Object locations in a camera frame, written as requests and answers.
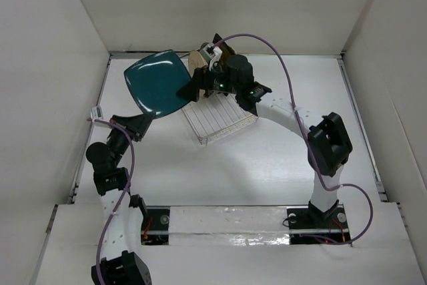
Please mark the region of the beige round leaf plate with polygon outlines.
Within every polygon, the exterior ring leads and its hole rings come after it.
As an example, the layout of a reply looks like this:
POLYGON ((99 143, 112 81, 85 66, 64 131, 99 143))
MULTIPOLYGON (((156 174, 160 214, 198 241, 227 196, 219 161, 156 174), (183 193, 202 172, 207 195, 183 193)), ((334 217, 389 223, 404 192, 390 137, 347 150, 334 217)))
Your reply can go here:
POLYGON ((188 57, 188 67, 189 73, 191 75, 191 80, 193 76, 194 69, 197 67, 207 66, 207 61, 203 58, 202 54, 198 51, 192 51, 188 57))

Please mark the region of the teal square plate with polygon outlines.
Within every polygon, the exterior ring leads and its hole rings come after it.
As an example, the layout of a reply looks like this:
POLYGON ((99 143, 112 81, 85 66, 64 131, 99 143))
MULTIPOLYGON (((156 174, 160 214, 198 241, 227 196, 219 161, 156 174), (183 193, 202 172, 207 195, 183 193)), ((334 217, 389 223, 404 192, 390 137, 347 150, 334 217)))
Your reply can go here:
POLYGON ((128 67, 123 76, 134 102, 159 119, 185 107, 191 100, 177 93, 191 81, 178 54, 168 49, 151 54, 128 67))

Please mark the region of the black and amber square plate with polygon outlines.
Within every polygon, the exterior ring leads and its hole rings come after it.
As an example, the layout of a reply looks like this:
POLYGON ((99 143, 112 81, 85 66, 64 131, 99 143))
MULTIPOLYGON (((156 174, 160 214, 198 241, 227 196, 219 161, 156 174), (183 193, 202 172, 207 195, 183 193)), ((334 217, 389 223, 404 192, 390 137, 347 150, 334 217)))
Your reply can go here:
MULTIPOLYGON (((216 33, 213 37, 213 42, 217 43, 221 40, 222 40, 222 37, 218 33, 216 33)), ((230 47, 226 42, 222 42, 221 44, 219 44, 218 47, 222 51, 220 61, 223 65, 227 62, 230 56, 236 54, 236 51, 232 47, 230 47)))

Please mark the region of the dark teal round plate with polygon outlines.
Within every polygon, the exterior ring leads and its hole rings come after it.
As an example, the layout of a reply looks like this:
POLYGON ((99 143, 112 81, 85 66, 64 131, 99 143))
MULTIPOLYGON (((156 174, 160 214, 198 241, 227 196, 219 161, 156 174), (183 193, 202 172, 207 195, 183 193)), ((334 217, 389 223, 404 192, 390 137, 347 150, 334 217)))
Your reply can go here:
POLYGON ((202 43, 200 49, 206 48, 209 44, 208 42, 202 43))

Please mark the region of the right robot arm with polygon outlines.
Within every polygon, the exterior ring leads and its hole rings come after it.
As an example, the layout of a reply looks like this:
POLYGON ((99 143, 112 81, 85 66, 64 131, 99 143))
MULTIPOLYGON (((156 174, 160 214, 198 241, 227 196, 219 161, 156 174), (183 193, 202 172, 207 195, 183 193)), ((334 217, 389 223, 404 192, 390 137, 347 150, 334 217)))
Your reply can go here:
POLYGON ((277 123, 304 140, 315 172, 308 219, 316 227, 330 222, 338 207, 340 174, 353 150, 342 118, 334 112, 317 115, 298 109, 291 99, 275 95, 255 81, 253 66, 243 55, 230 55, 222 61, 192 51, 187 63, 191 79, 178 90, 178 97, 197 102, 215 93, 232 94, 244 111, 277 123))

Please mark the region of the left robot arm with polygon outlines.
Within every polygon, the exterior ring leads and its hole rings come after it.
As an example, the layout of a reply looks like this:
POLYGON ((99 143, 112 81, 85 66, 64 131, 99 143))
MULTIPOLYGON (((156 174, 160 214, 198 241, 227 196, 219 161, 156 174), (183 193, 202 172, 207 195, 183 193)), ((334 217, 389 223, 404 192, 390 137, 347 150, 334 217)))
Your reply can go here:
POLYGON ((148 266, 138 256, 141 229, 150 220, 139 194, 131 193, 135 169, 134 143, 144 137, 154 113, 106 121, 91 116, 91 123, 110 127, 105 142, 92 143, 86 159, 93 168, 93 181, 101 201, 103 228, 91 268, 94 284, 151 284, 148 266))

